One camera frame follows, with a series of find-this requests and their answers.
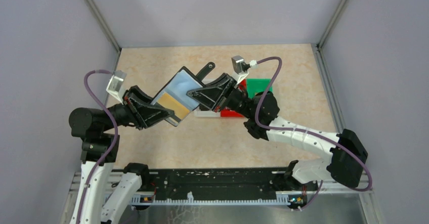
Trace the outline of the gold card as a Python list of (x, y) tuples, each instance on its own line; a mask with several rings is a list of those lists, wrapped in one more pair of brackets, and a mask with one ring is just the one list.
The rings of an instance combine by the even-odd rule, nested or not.
[(169, 93), (163, 93), (156, 102), (164, 108), (174, 111), (172, 119), (175, 122), (182, 121), (190, 113), (190, 110), (187, 107)]

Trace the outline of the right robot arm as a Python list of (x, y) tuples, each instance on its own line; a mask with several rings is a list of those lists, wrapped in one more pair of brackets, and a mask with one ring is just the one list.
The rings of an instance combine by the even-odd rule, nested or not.
[(246, 88), (224, 73), (213, 82), (187, 91), (187, 96), (213, 112), (227, 108), (241, 114), (247, 118), (245, 128), (255, 139), (286, 143), (318, 155), (315, 160), (289, 164), (285, 175), (294, 185), (333, 180), (354, 191), (372, 187), (365, 165), (368, 153), (354, 131), (325, 132), (288, 121), (278, 115), (277, 100), (269, 89), (249, 96)]

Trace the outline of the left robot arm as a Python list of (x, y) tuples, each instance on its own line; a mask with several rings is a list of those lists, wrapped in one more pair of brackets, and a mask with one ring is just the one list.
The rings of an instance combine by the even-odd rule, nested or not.
[(129, 163), (110, 198), (105, 200), (108, 179), (117, 158), (119, 126), (147, 129), (173, 116), (174, 111), (132, 86), (122, 102), (107, 110), (76, 108), (70, 113), (73, 137), (82, 140), (81, 179), (71, 223), (118, 223), (128, 202), (140, 188), (155, 190), (149, 167)]

